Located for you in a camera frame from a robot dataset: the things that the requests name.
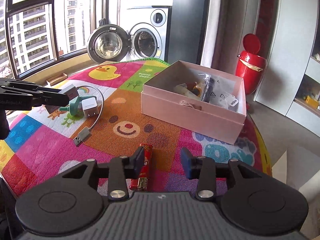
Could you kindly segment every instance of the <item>usb cable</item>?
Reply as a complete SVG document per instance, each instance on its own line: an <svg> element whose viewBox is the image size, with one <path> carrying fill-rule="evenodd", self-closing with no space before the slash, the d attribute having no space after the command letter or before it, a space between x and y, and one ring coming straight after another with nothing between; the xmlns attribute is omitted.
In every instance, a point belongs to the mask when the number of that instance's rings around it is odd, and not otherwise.
<svg viewBox="0 0 320 240"><path fill-rule="evenodd" d="M77 90L80 89L80 88L83 88L83 87L87 87L87 88L93 88L95 89L101 96L102 98L102 104L101 104L101 109L100 109L100 113L97 117L97 119L94 121L93 125L91 127L84 127L79 133L78 135L73 139L73 142L75 143L75 145L77 147L79 147L83 142L85 142L91 135L92 135L92 129L93 127L95 127L95 125L97 124L97 122L99 121L100 117L101 117L101 114L102 114L102 111L103 111L103 107L104 107L104 97L103 97L103 94L101 93L101 91L95 87L92 87L92 86L80 86L80 87L77 87Z"/></svg>

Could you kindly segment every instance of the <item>metal screw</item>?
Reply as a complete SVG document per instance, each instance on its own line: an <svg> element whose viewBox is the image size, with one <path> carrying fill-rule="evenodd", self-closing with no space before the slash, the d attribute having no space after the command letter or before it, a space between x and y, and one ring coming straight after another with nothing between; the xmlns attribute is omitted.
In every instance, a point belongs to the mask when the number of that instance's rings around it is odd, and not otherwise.
<svg viewBox="0 0 320 240"><path fill-rule="evenodd" d="M125 196L125 192L120 189L116 189L110 192L110 196L113 198L122 198Z"/></svg>
<svg viewBox="0 0 320 240"><path fill-rule="evenodd" d="M205 189L205 190L200 190L200 191L198 192L198 196L199 196L200 198L209 198L209 197L213 197L213 195L214 195L214 193L213 193L211 190L207 190L207 189Z"/></svg>

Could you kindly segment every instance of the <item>washing machine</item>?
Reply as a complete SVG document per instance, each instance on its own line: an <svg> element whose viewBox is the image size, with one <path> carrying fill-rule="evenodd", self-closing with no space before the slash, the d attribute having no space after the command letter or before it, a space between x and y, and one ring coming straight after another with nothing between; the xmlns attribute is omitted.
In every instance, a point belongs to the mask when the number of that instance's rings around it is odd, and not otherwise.
<svg viewBox="0 0 320 240"><path fill-rule="evenodd" d="M87 45L90 58L104 61L128 61L148 57L166 58L171 7L139 7L126 10L118 25L95 29Z"/></svg>

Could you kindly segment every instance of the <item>cardboard box on sill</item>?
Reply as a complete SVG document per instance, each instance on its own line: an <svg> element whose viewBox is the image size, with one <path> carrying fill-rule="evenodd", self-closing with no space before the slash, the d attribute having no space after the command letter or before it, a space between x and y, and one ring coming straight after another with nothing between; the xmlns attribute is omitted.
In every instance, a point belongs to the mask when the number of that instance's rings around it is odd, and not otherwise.
<svg viewBox="0 0 320 240"><path fill-rule="evenodd" d="M227 82L230 89L226 92L236 96L239 100L237 110L234 112L172 92L173 87L177 84L196 81L194 80L195 73L207 73L214 79L218 77ZM200 106L201 110L181 105L181 101ZM234 144L246 119L244 82L242 78L225 72L177 61L143 85L141 112L179 127Z"/></svg>

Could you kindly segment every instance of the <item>green square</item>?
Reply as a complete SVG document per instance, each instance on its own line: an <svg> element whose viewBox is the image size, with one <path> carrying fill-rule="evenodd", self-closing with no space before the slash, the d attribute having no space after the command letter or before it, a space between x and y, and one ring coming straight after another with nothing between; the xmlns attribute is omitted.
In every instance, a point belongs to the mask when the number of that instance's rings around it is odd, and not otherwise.
<svg viewBox="0 0 320 240"><path fill-rule="evenodd" d="M120 88L141 93L142 85L164 69L165 67L143 65Z"/></svg>

